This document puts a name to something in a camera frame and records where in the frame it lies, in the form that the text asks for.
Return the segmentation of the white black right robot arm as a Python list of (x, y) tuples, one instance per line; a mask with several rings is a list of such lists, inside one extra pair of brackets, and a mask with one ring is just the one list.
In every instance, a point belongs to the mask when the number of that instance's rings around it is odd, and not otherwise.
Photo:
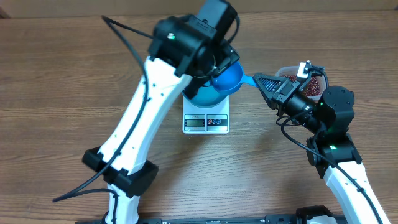
[(329, 86), (318, 101), (302, 93), (302, 83), (258, 73), (253, 77), (282, 134), (307, 152), (311, 165), (337, 199), (348, 223), (389, 223), (373, 192), (363, 160), (349, 135), (354, 93)]

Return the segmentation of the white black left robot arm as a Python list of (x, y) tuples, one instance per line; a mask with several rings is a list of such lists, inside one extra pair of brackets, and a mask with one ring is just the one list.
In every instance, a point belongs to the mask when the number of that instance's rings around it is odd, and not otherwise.
[(153, 31), (137, 89), (119, 124), (83, 162), (107, 183), (109, 210), (103, 223), (136, 223), (141, 195), (158, 167), (148, 161), (151, 142), (178, 95), (193, 98), (239, 56), (225, 37), (238, 13), (226, 1), (207, 1), (195, 15), (170, 16)]

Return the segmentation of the blue plastic measuring scoop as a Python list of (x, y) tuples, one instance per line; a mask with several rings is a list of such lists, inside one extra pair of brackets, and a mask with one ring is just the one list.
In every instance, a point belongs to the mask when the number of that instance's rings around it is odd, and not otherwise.
[(232, 95), (236, 93), (242, 84), (251, 85), (257, 88), (253, 77), (244, 74), (242, 65), (239, 62), (233, 63), (221, 75), (211, 79), (211, 86), (220, 94)]

